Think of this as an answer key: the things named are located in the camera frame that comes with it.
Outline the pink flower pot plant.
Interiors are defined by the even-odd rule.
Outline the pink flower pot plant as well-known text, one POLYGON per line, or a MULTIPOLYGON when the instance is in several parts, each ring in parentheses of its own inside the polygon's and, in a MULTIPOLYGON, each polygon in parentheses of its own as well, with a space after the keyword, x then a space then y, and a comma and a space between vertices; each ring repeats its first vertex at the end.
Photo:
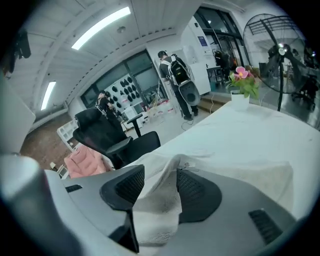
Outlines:
POLYGON ((249 107, 250 98, 259 98, 258 82, 243 66, 229 73, 226 89, 230 92, 231 105, 236 111, 245 111, 249 107))

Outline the white cubby shelf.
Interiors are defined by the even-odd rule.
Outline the white cubby shelf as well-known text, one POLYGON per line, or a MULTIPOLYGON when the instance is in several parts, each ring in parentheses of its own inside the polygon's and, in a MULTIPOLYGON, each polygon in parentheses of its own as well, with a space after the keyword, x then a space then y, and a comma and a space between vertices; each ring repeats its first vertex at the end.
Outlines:
POLYGON ((73 132, 78 128, 77 124, 71 120, 66 124, 59 127, 56 132, 62 142, 66 145, 66 147, 72 152, 74 150, 74 144, 71 141, 73 137, 73 132))

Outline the long ceiling light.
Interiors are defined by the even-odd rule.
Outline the long ceiling light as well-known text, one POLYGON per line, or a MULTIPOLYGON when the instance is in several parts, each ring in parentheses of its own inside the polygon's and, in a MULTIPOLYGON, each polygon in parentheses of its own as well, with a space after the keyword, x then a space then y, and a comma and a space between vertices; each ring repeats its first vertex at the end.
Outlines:
POLYGON ((107 27, 108 25, 116 22, 123 17, 126 17, 131 14, 130 8, 128 6, 111 13, 110 15, 106 16, 91 28, 89 28, 73 45, 72 49, 79 50, 84 44, 87 43, 93 36, 95 36, 98 32, 102 29, 107 27))
POLYGON ((45 94, 44 94, 44 97, 43 97, 43 101, 42 101, 42 104, 41 104, 41 108, 40 108, 41 111, 44 111, 47 108, 48 102, 50 100, 50 97, 51 97, 51 94, 53 92, 53 89, 55 88, 55 85, 56 85, 56 81, 50 81, 48 83, 48 86, 46 88, 46 91, 45 91, 45 94))

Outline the person's light blue shirt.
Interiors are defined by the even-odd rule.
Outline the person's light blue shirt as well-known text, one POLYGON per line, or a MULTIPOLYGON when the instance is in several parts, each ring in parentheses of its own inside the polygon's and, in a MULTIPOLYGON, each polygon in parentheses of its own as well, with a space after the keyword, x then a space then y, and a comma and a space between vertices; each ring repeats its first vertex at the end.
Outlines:
POLYGON ((19 153, 35 119, 0 72, 0 154, 19 153))

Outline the black standing fan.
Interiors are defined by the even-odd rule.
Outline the black standing fan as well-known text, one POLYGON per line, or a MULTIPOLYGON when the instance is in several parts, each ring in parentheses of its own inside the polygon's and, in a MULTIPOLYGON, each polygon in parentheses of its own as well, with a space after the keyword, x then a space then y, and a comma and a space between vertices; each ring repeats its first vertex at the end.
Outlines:
POLYGON ((303 35, 289 16, 263 13, 246 23, 242 39, 252 70, 264 86, 278 93, 279 111, 284 95, 297 92, 307 79, 303 35))

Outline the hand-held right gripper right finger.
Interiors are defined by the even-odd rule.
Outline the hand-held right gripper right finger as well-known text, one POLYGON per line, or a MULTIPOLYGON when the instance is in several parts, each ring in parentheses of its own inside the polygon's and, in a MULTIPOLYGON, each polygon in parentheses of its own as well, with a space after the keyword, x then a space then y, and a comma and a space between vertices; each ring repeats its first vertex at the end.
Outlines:
POLYGON ((206 220, 222 202, 222 192, 214 182, 189 170, 176 170, 176 188, 181 201, 180 224, 206 220))

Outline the wooden step platform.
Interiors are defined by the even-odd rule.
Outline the wooden step platform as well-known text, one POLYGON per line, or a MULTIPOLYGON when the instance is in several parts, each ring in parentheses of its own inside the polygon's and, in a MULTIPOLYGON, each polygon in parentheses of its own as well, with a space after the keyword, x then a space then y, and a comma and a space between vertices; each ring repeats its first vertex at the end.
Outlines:
POLYGON ((229 96, 207 94, 201 96, 200 102, 197 107, 205 112, 212 114, 230 101, 231 98, 229 96))

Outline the wall of black pouches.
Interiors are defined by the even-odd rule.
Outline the wall of black pouches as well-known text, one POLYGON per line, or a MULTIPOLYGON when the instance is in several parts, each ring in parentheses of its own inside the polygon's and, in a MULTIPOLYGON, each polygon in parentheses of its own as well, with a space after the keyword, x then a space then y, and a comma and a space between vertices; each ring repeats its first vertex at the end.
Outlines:
POLYGON ((129 75, 118 79, 105 91, 110 93, 110 99, 113 101, 112 104, 121 111, 129 106, 134 107, 143 102, 138 88, 129 75))

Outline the cluster of clear water jugs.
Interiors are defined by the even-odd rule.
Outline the cluster of clear water jugs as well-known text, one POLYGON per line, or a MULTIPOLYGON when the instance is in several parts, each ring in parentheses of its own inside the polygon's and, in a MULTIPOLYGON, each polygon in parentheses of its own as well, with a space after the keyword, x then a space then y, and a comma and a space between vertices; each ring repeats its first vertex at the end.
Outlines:
POLYGON ((175 108, 170 100, 158 101, 153 104, 148 110, 148 115, 151 118, 162 117, 167 114, 172 114, 175 112, 175 108))

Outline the black mesh office chair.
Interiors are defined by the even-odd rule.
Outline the black mesh office chair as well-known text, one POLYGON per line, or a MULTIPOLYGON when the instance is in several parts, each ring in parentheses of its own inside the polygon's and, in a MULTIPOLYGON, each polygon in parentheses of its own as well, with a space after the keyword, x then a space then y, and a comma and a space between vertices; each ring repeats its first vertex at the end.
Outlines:
POLYGON ((156 131, 134 139, 116 128, 97 108, 88 108, 74 116, 78 128, 73 137, 82 145, 106 156, 115 169, 120 169, 161 146, 156 131))

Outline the beige towel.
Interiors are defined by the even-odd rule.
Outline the beige towel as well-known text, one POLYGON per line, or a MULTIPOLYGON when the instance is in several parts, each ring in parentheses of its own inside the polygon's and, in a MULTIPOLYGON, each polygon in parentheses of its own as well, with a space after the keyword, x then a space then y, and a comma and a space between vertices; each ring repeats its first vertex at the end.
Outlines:
POLYGON ((144 187, 133 206, 133 223, 138 244, 160 247, 176 233, 182 212, 176 188, 176 169, 190 167, 249 183, 287 211, 293 208, 293 169, 287 162, 243 167, 213 166, 185 154, 165 156, 151 152, 134 161, 144 166, 144 187))

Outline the dark clothes rack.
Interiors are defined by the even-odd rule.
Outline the dark clothes rack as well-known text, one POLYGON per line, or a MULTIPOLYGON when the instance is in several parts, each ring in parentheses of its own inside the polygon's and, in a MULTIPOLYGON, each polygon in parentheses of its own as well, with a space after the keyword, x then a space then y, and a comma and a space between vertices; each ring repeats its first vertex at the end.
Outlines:
POLYGON ((214 52, 216 64, 220 66, 224 79, 229 80, 230 75, 230 56, 227 52, 216 50, 214 52))

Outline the pink cushion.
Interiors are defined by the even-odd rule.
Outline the pink cushion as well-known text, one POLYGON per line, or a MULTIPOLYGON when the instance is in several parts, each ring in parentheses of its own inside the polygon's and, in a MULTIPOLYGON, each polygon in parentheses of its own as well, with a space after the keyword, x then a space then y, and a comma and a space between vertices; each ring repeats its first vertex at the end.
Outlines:
POLYGON ((84 145, 65 157, 64 163, 71 179, 99 175, 114 170, 101 153, 84 145))

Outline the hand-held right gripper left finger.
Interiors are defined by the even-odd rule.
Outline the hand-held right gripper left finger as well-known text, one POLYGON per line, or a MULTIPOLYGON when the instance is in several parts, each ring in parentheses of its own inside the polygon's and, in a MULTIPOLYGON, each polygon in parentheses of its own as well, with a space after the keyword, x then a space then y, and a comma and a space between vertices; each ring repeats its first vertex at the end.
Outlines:
POLYGON ((103 184, 99 191, 102 200, 112 210, 126 213, 124 223, 109 238, 134 253, 140 250, 133 221, 133 206, 144 185, 145 167, 133 165, 129 171, 103 184))

